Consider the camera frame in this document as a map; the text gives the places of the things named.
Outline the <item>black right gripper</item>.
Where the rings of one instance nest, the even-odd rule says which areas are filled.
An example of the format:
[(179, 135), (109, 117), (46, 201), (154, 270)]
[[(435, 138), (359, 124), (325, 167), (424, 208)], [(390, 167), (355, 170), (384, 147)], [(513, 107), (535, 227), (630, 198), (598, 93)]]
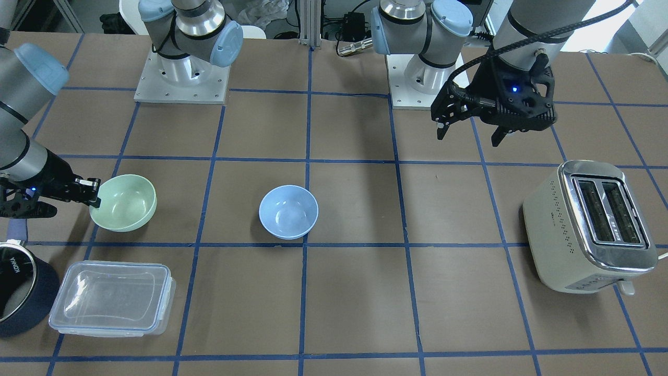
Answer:
[(54, 217), (57, 208), (41, 202), (42, 197), (60, 202), (74, 201), (93, 208), (99, 208), (102, 203), (98, 197), (102, 180), (79, 178), (64, 159), (50, 151), (46, 152), (44, 163), (37, 171), (31, 167), (29, 170), (15, 174), (2, 172), (2, 217)]

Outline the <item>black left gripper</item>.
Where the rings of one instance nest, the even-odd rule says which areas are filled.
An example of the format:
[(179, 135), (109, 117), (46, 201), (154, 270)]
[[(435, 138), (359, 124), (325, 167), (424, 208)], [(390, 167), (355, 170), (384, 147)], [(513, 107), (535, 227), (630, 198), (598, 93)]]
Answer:
[(554, 76), (550, 58), (536, 52), (527, 70), (499, 56), (483, 55), (458, 67), (431, 105), (437, 140), (444, 140), (454, 122), (479, 117), (495, 125), (492, 147), (515, 131), (543, 131), (556, 122)]

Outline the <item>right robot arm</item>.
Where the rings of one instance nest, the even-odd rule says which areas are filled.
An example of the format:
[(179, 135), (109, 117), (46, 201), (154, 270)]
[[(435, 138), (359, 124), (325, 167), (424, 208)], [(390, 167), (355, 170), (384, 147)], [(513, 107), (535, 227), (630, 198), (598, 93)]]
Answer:
[[(2, 1), (2, 217), (48, 218), (57, 209), (41, 198), (102, 205), (98, 178), (82, 178), (23, 127), (69, 80), (69, 71), (33, 43), (8, 49), (16, 1)], [(138, 15), (165, 60), (196, 58), (228, 67), (243, 46), (243, 27), (220, 1), (140, 1)]]

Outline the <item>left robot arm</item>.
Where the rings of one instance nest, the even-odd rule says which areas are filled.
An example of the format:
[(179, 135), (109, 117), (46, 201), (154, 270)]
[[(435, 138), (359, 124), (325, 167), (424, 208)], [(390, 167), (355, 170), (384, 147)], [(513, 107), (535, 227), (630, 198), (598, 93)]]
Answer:
[(439, 140), (455, 122), (478, 117), (496, 126), (491, 143), (497, 147), (506, 135), (543, 131), (557, 121), (551, 64), (572, 35), (568, 26), (592, 5), (513, 1), (466, 87), (454, 81), (466, 68), (454, 65), (475, 30), (468, 2), (381, 1), (370, 25), (375, 52), (411, 55), (413, 86), (436, 95), (431, 117)]

